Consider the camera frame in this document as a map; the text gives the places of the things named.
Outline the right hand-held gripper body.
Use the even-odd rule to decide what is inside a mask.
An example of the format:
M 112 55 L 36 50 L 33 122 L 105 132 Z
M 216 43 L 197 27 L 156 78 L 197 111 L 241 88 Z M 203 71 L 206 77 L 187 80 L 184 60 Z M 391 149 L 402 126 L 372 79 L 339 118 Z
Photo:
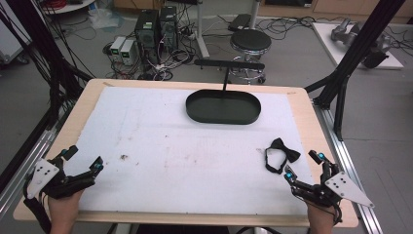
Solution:
M 342 199 L 346 199 L 368 208 L 374 208 L 373 202 L 344 172 L 327 179 L 321 184 L 310 185 L 291 174 L 291 192 L 293 195 L 316 203 L 319 206 L 331 207 Z

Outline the white table mat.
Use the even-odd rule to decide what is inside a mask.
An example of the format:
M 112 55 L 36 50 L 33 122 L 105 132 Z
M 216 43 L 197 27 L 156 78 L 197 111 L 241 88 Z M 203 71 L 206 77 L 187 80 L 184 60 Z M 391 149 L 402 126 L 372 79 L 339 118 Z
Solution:
M 84 211 L 206 215 L 302 215 L 277 168 L 281 138 L 302 151 L 289 101 L 257 94 L 262 109 L 249 125 L 203 124 L 185 110 L 187 90 L 103 89 L 65 169 L 104 168 L 83 195 Z

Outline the black bow tie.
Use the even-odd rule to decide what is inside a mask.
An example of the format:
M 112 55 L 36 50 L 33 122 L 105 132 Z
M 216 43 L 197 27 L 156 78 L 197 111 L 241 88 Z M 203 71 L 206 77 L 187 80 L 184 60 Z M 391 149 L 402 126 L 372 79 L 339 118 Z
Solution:
M 285 157 L 278 169 L 272 167 L 269 164 L 269 151 L 270 150 L 280 150 L 284 153 Z M 286 162 L 294 163 L 300 158 L 301 154 L 293 149 L 288 148 L 284 145 L 284 142 L 280 137 L 274 139 L 271 145 L 265 149 L 265 168 L 273 173 L 280 175 L 282 173 L 282 169 L 286 166 Z

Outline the black round stool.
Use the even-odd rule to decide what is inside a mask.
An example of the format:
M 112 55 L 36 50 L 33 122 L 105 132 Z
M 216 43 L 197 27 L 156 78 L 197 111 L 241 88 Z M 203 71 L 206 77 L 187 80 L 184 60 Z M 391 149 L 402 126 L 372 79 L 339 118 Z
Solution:
M 272 40 L 264 32 L 256 29 L 242 29 L 233 33 L 230 39 L 231 47 L 241 55 L 233 58 L 233 61 L 259 63 L 263 55 L 271 48 Z M 230 73 L 248 84 L 256 80 L 258 84 L 266 81 L 263 68 L 231 68 Z

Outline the aluminium rail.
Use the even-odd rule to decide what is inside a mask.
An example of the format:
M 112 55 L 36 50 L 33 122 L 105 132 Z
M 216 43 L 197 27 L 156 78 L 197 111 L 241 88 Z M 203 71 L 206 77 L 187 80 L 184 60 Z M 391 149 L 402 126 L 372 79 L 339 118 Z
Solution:
M 340 168 L 350 177 L 357 187 L 365 192 L 362 182 L 357 174 L 357 169 L 351 158 L 351 155 L 343 140 L 335 134 L 333 130 L 334 117 L 330 110 L 323 110 L 313 105 L 316 115 L 319 119 L 324 136 L 327 140 L 332 155 Z M 355 204 L 355 210 L 358 220 L 362 223 L 363 229 L 367 234 L 384 234 L 379 220 L 372 207 Z
M 12 204 L 20 196 L 26 175 L 34 168 L 39 159 L 46 156 L 57 133 L 57 128 L 45 130 L 37 136 L 29 138 L 29 143 L 25 143 L 20 149 L 19 157 L 22 161 L 17 162 L 17 169 L 0 192 L 0 220 L 9 212 Z

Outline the person's left hand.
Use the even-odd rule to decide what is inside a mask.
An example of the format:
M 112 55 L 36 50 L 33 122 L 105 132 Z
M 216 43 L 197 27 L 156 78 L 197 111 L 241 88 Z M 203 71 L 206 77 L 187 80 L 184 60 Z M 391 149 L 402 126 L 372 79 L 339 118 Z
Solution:
M 78 191 L 70 197 L 48 199 L 51 218 L 50 234 L 71 234 L 79 213 L 79 202 L 84 191 Z

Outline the black stand with oval tray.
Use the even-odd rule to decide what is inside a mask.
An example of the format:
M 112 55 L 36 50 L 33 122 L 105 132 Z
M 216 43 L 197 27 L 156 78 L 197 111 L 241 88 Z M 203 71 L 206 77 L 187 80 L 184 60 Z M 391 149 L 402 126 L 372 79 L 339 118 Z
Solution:
M 263 69 L 263 63 L 196 59 L 195 64 L 200 67 L 225 67 L 226 74 L 221 90 L 202 89 L 186 98 L 186 113 L 192 120 L 209 124 L 248 125 L 258 119 L 260 100 L 247 92 L 229 91 L 227 84 L 231 68 Z

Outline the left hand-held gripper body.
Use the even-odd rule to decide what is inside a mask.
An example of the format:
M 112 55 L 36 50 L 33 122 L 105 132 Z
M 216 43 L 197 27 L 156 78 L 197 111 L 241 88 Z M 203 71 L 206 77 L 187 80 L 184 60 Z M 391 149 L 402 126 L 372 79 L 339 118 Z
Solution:
M 25 197 L 33 199 L 44 192 L 54 199 L 60 199 L 94 185 L 95 163 L 90 165 L 87 172 L 76 176 L 66 175 L 63 166 L 62 159 L 40 159 L 27 185 Z

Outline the black flat box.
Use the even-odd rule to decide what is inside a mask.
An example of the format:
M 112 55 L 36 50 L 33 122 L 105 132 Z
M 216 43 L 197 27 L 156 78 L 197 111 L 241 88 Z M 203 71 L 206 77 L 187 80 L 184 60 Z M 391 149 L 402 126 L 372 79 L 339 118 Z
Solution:
M 250 20 L 250 14 L 239 14 L 229 23 L 228 29 L 233 32 L 247 29 L 249 28 Z

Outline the round white table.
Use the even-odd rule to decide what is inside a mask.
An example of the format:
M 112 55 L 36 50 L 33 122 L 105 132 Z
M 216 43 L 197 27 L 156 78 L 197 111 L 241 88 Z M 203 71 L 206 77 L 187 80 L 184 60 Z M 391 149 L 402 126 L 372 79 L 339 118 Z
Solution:
M 88 8 L 94 3 L 95 0 L 45 0 L 41 8 L 46 14 L 55 15 Z

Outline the black computer tower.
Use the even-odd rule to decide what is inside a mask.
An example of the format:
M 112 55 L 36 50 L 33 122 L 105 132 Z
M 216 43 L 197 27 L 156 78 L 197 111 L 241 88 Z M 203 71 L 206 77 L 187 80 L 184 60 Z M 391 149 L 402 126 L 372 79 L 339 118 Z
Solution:
M 176 14 L 177 8 L 175 6 L 165 6 L 160 11 L 162 41 L 168 53 L 178 49 Z
M 136 41 L 143 56 L 143 60 L 148 64 L 158 64 L 157 55 L 158 45 L 160 42 L 160 24 L 159 11 L 152 9 L 142 10 L 138 16 L 134 33 Z

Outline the person's right hand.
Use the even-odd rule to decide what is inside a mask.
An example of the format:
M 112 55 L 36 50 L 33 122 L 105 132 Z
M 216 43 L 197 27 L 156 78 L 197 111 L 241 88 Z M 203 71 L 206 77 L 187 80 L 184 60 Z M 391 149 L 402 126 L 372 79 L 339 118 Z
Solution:
M 310 201 L 305 201 L 305 203 L 310 223 L 310 234 L 332 234 L 335 209 L 318 206 Z

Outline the black metal frame post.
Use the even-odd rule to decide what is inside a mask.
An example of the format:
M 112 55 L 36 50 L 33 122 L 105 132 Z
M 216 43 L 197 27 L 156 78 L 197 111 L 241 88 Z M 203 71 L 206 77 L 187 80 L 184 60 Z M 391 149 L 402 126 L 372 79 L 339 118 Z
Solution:
M 0 20 L 16 37 L 23 50 L 50 87 L 48 126 L 59 122 L 61 109 L 69 111 L 94 78 L 78 68 L 83 62 L 69 47 L 58 20 L 49 19 L 42 9 L 45 0 L 5 0 L 16 16 L 12 19 L 0 4 Z
M 322 88 L 321 93 L 314 98 L 314 104 L 321 109 L 329 109 L 331 102 L 336 99 L 336 109 L 333 122 L 333 133 L 340 141 L 348 81 L 359 63 L 367 55 L 370 47 L 391 22 L 395 14 L 406 0 L 380 0 L 367 19 L 360 34 L 344 57 L 325 78 L 305 88 L 307 93 Z

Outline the white desk leg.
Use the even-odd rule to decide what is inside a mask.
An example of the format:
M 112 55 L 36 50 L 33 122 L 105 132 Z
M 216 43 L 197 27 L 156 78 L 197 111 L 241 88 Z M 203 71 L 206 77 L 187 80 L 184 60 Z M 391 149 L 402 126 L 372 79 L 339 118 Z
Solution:
M 203 59 L 209 58 L 207 45 L 203 37 L 203 0 L 196 0 L 197 3 L 197 30 L 195 31 L 198 47 Z
M 259 12 L 259 7 L 261 5 L 262 0 L 252 0 L 251 12 L 250 12 L 250 21 L 249 21 L 249 29 L 254 29 L 256 25 L 256 20 Z

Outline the clear plastic bag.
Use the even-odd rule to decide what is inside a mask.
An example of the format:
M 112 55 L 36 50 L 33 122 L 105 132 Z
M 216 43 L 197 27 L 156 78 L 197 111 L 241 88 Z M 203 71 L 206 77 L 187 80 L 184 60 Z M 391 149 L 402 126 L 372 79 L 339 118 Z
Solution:
M 89 19 L 93 29 L 119 28 L 124 20 L 109 9 L 89 10 Z

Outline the white power supply unit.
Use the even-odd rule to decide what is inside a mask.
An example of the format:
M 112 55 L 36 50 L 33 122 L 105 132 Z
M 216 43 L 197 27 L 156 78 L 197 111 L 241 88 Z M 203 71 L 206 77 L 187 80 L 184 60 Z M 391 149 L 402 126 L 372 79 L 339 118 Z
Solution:
M 109 48 L 112 59 L 116 62 L 122 61 L 121 49 L 125 41 L 126 41 L 125 36 L 118 36 Z
M 133 65 L 135 61 L 134 41 L 127 39 L 121 49 L 121 57 L 124 65 Z

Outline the white floor board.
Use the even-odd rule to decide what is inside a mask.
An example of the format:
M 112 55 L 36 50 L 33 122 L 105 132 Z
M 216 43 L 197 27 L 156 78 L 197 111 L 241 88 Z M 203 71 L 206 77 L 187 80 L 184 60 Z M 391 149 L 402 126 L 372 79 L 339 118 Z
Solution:
M 329 57 L 337 65 L 348 51 L 348 47 L 341 41 L 335 42 L 330 38 L 331 31 L 338 26 L 338 23 L 313 22 L 312 26 Z M 376 66 L 376 69 L 400 70 L 403 68 L 401 62 L 391 52 L 386 52 L 386 55 L 388 57 Z

